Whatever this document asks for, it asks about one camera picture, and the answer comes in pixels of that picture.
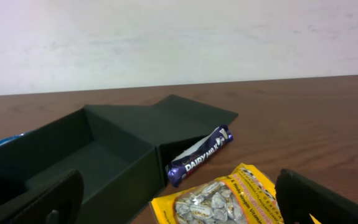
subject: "chocolate wrapper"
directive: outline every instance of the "chocolate wrapper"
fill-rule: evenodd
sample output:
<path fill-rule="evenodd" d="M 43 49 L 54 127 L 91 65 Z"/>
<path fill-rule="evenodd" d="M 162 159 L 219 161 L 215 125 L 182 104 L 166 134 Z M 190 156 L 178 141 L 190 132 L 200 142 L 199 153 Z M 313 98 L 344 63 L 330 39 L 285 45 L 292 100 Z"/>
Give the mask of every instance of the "chocolate wrapper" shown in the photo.
<path fill-rule="evenodd" d="M 185 150 L 168 165 L 167 177 L 169 181 L 177 187 L 182 179 L 191 174 L 213 153 L 230 141 L 233 141 L 233 136 L 227 125 L 217 127 L 210 135 Z"/>

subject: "dairy milk logo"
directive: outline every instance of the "dairy milk logo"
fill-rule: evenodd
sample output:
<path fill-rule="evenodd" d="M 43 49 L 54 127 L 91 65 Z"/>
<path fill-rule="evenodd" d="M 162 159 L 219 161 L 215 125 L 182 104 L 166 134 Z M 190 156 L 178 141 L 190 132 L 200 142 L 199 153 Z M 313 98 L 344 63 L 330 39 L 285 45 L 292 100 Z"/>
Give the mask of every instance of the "dairy milk logo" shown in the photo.
<path fill-rule="evenodd" d="M 207 152 L 203 153 L 203 155 L 199 156 L 197 159 L 194 159 L 189 164 L 186 165 L 186 171 L 189 172 L 194 167 L 201 164 L 205 159 L 207 159 L 210 155 L 212 155 L 219 147 L 223 146 L 224 141 L 228 138 L 226 131 L 222 128 L 219 130 L 220 133 L 223 134 L 223 136 L 220 136 L 218 138 L 215 138 L 216 143 L 213 147 L 211 147 Z"/>

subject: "open box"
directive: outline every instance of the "open box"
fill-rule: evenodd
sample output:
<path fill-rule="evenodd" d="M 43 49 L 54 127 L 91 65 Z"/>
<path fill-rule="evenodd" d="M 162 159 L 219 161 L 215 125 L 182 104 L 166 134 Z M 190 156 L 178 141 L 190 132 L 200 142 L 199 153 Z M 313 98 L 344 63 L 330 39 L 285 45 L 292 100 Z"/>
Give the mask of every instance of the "open box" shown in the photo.
<path fill-rule="evenodd" d="M 171 95 L 151 106 L 86 105 L 0 146 L 0 204 L 68 169 L 85 189 L 77 223 L 126 223 L 165 188 L 165 165 L 236 113 Z"/>

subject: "white wall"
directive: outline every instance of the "white wall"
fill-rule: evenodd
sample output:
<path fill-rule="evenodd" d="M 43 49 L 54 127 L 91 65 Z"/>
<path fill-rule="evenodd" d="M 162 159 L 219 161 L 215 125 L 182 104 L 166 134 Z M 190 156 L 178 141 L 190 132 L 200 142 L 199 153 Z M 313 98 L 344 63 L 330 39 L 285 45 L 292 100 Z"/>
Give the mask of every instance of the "white wall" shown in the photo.
<path fill-rule="evenodd" d="M 0 0 L 0 95 L 358 74 L 358 0 Z"/>

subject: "wooden table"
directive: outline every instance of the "wooden table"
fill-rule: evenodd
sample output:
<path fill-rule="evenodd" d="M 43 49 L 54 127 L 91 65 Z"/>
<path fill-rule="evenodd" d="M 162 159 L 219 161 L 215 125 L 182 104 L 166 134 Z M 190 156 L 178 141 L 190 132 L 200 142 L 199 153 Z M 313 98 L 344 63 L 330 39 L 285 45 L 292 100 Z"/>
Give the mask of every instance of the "wooden table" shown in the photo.
<path fill-rule="evenodd" d="M 239 117 L 229 127 L 234 141 L 161 195 L 229 174 L 243 162 L 273 180 L 281 168 L 294 169 L 358 203 L 358 76 L 0 96 L 0 138 L 85 104 L 149 105 L 171 93 Z M 151 210 L 133 223 L 154 223 Z"/>

